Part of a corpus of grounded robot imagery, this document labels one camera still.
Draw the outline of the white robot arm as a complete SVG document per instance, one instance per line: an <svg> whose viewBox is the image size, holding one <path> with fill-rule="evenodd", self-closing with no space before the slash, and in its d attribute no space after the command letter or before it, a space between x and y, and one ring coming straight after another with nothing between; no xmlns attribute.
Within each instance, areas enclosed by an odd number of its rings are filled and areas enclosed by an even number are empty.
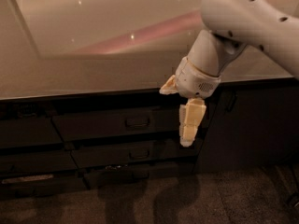
<svg viewBox="0 0 299 224"><path fill-rule="evenodd" d="M179 108L179 137L190 146L206 113L205 99L221 82L223 70L246 48L260 50L293 77L299 75L299 19L265 0L202 0L204 28L176 73L160 88L188 99Z"/></svg>

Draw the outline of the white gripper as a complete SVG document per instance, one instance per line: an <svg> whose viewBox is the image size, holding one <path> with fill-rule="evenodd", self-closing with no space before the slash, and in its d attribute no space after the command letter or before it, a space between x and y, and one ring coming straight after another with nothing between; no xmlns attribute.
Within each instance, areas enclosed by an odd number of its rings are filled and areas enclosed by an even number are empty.
<svg viewBox="0 0 299 224"><path fill-rule="evenodd" d="M175 75L172 75L160 88L159 93L162 95L178 92L182 97L192 98L179 108L179 137L183 147L190 147L195 140L199 125L206 113L203 99L210 97L220 82L220 77L204 74L187 57L184 57Z"/></svg>

